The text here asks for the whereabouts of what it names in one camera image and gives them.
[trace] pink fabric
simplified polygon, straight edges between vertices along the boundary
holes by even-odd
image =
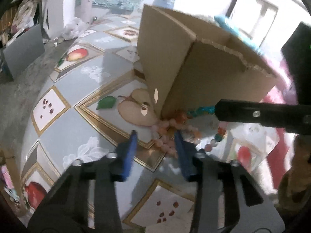
[[[4,165],[1,167],[1,172],[3,174],[5,183],[7,184],[7,188],[14,189],[12,179],[10,177],[9,171],[7,170],[7,166]]]
[[[292,79],[289,75],[287,64],[285,60],[282,60],[280,63],[274,63],[271,60],[266,58],[267,64],[277,71],[285,84],[285,88],[283,92],[289,89],[289,85],[292,84]],[[263,98],[262,100],[265,103],[276,103],[276,104],[285,104],[282,92],[275,86],[271,91]],[[282,176],[285,174],[286,170],[284,167],[285,156],[288,152],[288,147],[284,140],[284,128],[276,128],[276,132],[280,137],[279,143],[275,146],[275,148],[270,152],[267,156],[268,165],[270,167],[273,187],[275,189],[278,188]]]

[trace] apple print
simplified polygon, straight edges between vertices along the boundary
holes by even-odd
[[[67,61],[77,61],[79,59],[83,59],[89,54],[89,52],[84,48],[79,48],[76,50],[73,50],[67,55],[66,60]]]
[[[152,126],[158,118],[154,113],[149,93],[146,89],[135,89],[130,96],[118,104],[119,114],[127,122],[139,126]]]
[[[126,35],[126,36],[131,36],[132,37],[132,36],[137,35],[137,32],[134,31],[134,30],[124,30],[123,34]]]
[[[79,49],[73,50],[69,54],[64,54],[64,56],[57,63],[57,67],[61,66],[64,63],[65,60],[67,60],[67,61],[77,61],[79,59],[83,59],[88,54],[89,54],[89,52],[85,48],[79,48]]]
[[[237,160],[240,161],[241,165],[249,171],[251,166],[252,155],[249,151],[249,148],[246,146],[241,146],[238,150]]]
[[[35,210],[47,194],[43,186],[34,181],[30,182],[28,186],[25,186],[25,192],[28,196],[27,200],[29,205]]]
[[[158,201],[156,203],[156,205],[160,206],[161,205],[161,201]],[[174,208],[178,208],[178,206],[179,206],[178,202],[174,202],[172,205],[173,205]],[[169,216],[173,216],[173,215],[175,215],[174,209],[172,209],[171,212],[169,212]],[[166,222],[167,219],[164,216],[165,216],[165,213],[161,212],[160,215],[159,215],[160,218],[158,218],[156,223]]]

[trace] gray panel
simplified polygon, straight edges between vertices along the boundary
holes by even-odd
[[[96,76],[94,74],[96,69],[102,69],[103,73]],[[109,83],[132,69],[131,62],[115,54],[106,53],[72,70],[55,85],[70,105],[74,106],[101,85]]]
[[[115,147],[71,108],[40,136],[40,142],[62,173],[63,158],[70,154],[77,156],[79,146],[87,144],[91,137],[99,140],[99,147],[114,151]]]
[[[117,37],[113,37],[110,34],[104,32],[95,32],[87,35],[83,38],[83,41],[91,43],[92,45],[97,46],[107,52],[115,52],[118,49],[130,45],[129,42],[121,40]]]
[[[13,79],[16,79],[44,51],[40,24],[7,46],[3,50],[3,55]]]

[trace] floor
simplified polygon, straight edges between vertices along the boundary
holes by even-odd
[[[45,53],[15,81],[8,81],[5,74],[0,73],[0,148],[15,155],[17,162],[33,104],[55,63],[73,41],[64,41],[57,47],[53,42],[45,44]]]

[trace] cardboard box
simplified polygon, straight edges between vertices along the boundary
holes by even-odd
[[[221,99],[260,101],[278,78],[237,37],[178,11],[145,5],[137,43],[155,112],[215,105]]]

